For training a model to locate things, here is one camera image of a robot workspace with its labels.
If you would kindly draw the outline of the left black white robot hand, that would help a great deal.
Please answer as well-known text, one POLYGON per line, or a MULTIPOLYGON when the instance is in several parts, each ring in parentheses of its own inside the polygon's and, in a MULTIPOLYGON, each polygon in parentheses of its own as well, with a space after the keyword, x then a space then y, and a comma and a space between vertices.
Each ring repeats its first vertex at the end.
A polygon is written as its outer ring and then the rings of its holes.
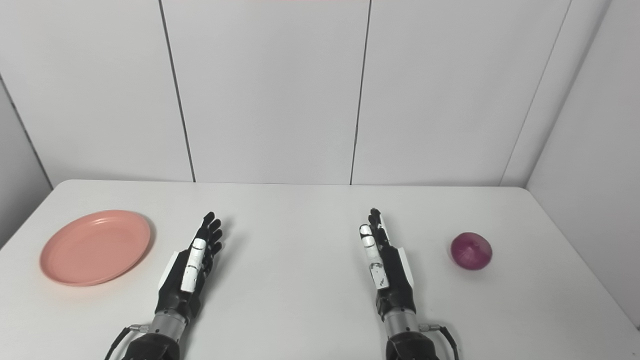
POLYGON ((222 250, 221 219, 210 211, 203 217, 188 248, 179 251, 158 290, 154 313, 175 312, 186 322, 201 311, 201 293, 222 250))

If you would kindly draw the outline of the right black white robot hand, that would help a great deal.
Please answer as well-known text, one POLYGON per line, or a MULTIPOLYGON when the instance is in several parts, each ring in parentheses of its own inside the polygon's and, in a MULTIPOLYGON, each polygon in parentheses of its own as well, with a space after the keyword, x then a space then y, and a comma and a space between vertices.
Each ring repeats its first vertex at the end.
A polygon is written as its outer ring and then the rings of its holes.
POLYGON ((394 310, 416 313, 413 278, 403 248, 391 244, 382 213, 377 208, 370 209, 367 219, 368 223, 359 226, 359 238, 376 289, 377 314, 384 319, 394 310))

